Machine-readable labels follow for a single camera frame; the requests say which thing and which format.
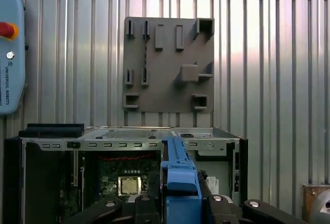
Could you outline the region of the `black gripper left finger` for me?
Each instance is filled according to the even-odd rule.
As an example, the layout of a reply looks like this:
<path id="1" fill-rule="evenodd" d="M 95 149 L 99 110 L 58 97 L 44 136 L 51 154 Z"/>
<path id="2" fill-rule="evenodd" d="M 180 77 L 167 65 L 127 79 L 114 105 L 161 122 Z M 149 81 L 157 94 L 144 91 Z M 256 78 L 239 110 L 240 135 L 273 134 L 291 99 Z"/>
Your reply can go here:
<path id="1" fill-rule="evenodd" d="M 110 195 L 64 223 L 161 223 L 160 176 L 151 176 L 145 194 L 133 195 L 127 200 Z"/>

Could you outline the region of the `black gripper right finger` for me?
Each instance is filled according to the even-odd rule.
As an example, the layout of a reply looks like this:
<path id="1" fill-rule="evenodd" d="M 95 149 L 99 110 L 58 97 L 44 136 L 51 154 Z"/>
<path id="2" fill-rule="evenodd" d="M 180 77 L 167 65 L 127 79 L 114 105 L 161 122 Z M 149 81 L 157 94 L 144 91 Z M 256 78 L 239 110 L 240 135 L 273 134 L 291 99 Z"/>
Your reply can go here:
<path id="1" fill-rule="evenodd" d="M 228 224 L 303 224 L 298 219 L 261 200 L 246 200 L 237 206 L 225 195 L 213 195 L 206 183 L 207 174 L 199 171 L 202 193 L 202 223 Z"/>

